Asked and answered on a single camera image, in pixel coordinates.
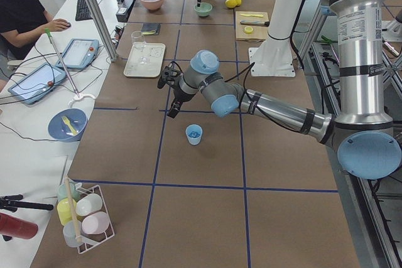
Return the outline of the white bear tray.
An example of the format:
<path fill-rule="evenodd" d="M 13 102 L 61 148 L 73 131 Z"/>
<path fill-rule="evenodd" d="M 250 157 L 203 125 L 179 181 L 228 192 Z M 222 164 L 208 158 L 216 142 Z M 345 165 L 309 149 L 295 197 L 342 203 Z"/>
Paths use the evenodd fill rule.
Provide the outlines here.
<path fill-rule="evenodd" d="M 166 46 L 162 43 L 133 45 L 123 71 L 126 77 L 155 78 L 161 72 Z"/>

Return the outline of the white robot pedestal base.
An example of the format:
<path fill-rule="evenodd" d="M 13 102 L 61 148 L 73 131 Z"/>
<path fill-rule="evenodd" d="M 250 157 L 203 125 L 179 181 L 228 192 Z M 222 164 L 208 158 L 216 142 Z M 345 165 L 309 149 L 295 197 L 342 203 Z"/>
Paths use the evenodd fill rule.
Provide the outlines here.
<path fill-rule="evenodd" d="M 294 77 L 291 34 L 303 0 L 276 0 L 268 36 L 251 56 L 254 77 Z"/>

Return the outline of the steel muddler black cap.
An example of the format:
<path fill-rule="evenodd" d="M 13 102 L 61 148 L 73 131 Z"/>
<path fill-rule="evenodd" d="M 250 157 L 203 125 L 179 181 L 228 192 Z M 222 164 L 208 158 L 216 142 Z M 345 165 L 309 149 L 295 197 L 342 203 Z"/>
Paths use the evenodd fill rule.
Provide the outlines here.
<path fill-rule="evenodd" d="M 264 26 L 268 27 L 270 22 L 269 21 L 247 21 L 247 20 L 240 20 L 240 24 L 247 25 L 247 26 Z"/>

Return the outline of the black tripod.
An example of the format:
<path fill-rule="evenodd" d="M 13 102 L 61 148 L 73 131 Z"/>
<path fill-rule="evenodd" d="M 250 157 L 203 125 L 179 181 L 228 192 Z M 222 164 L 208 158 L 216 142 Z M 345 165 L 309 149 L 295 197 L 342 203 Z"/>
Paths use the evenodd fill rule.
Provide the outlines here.
<path fill-rule="evenodd" d="M 16 212 L 19 208 L 29 208 L 29 209 L 47 210 L 47 211 L 52 211 L 54 209 L 54 206 L 52 204 L 27 202 L 23 201 L 23 198 L 24 196 L 21 194 L 2 196 L 1 209 L 7 210 L 9 212 Z"/>

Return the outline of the seated person black shirt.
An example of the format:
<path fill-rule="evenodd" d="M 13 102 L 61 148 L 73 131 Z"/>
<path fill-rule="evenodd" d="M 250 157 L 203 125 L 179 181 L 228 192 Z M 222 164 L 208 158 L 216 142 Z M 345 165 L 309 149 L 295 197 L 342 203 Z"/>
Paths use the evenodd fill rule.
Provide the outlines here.
<path fill-rule="evenodd" d="M 46 29 L 64 31 L 56 21 L 67 20 L 53 18 L 40 0 L 1 0 L 1 40 L 17 60 L 26 57 Z"/>

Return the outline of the far teach pendant tablet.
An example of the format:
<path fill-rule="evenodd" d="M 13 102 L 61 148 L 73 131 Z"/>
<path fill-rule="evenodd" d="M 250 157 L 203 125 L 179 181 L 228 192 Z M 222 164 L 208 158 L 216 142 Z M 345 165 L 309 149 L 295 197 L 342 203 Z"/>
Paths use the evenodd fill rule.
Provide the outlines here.
<path fill-rule="evenodd" d="M 61 56 L 67 68 L 83 70 L 94 61 L 98 50 L 99 40 L 74 38 Z"/>

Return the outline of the white cup rack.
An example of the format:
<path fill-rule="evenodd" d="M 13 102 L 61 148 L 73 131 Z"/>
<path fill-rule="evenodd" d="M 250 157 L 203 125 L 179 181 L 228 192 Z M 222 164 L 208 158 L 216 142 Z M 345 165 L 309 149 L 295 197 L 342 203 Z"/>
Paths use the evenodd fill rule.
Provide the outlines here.
<path fill-rule="evenodd" d="M 84 254 L 115 236 L 99 185 L 84 188 L 82 183 L 65 178 L 57 197 L 57 213 L 68 247 Z"/>

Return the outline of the light blue cup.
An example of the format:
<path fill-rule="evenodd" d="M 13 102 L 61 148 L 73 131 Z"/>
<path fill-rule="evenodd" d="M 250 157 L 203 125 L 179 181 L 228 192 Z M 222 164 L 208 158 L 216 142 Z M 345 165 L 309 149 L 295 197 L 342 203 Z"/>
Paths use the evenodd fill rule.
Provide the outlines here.
<path fill-rule="evenodd" d="M 195 146 L 198 145 L 201 141 L 203 130 L 202 127 L 198 124 L 190 124 L 185 129 L 185 134 L 188 139 L 188 142 Z"/>

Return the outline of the yellow fork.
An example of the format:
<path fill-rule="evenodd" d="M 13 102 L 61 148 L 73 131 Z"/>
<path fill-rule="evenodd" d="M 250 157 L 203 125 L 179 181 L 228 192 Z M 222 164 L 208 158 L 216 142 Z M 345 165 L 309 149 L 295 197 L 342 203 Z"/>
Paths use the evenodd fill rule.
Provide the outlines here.
<path fill-rule="evenodd" d="M 77 130 L 73 127 L 73 125 L 71 124 L 71 121 L 69 120 L 69 118 L 67 116 L 63 115 L 62 121 L 69 128 L 69 130 L 73 136 L 76 136 L 78 134 Z"/>

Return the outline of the black keyboard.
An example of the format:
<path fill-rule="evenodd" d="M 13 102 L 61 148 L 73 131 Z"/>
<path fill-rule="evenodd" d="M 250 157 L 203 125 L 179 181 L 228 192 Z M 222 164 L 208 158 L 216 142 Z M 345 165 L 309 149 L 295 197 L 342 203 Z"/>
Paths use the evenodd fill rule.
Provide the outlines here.
<path fill-rule="evenodd" d="M 85 0 L 77 0 L 75 20 L 85 21 L 92 19 L 89 7 Z"/>

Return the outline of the green bowl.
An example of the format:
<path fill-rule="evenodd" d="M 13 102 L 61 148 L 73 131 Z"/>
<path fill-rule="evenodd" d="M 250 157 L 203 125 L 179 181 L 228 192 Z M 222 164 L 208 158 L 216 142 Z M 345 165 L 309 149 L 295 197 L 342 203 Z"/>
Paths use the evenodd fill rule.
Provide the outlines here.
<path fill-rule="evenodd" d="M 198 17 L 207 17 L 210 15 L 213 6 L 210 3 L 200 3 L 199 5 L 196 4 L 193 9 Z"/>

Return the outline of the grey yellow cloth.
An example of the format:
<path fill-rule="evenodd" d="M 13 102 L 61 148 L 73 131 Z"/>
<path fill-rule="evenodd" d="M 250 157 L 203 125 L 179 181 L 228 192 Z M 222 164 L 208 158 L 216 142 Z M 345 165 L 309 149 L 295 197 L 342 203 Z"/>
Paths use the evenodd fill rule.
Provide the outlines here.
<path fill-rule="evenodd" d="M 144 35 L 159 35 L 160 28 L 160 23 L 143 23 L 141 32 Z"/>

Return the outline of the near teach pendant tablet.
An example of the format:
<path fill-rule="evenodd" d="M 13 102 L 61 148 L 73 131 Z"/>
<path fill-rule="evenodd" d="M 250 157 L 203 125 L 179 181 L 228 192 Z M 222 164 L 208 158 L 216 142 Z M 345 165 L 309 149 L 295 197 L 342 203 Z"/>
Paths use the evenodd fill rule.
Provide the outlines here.
<path fill-rule="evenodd" d="M 44 63 L 8 88 L 8 92 L 22 103 L 31 105 L 54 89 L 56 84 L 62 83 L 66 76 L 63 69 Z"/>

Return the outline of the wooden cutting board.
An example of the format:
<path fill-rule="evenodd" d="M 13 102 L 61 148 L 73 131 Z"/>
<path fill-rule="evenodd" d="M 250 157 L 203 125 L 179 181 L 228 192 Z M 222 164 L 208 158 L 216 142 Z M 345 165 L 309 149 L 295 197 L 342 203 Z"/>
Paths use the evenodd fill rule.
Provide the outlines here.
<path fill-rule="evenodd" d="M 235 28 L 238 41 L 264 41 L 268 36 L 268 26 L 267 12 L 236 12 Z"/>

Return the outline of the blue bowl with fork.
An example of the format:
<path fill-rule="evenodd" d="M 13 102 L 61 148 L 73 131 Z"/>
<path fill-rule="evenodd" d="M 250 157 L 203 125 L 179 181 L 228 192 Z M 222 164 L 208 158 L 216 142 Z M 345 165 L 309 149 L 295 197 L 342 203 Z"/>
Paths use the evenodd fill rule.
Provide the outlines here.
<path fill-rule="evenodd" d="M 48 124 L 48 133 L 56 141 L 80 141 L 87 125 L 87 116 L 81 109 L 69 108 L 56 114 Z"/>

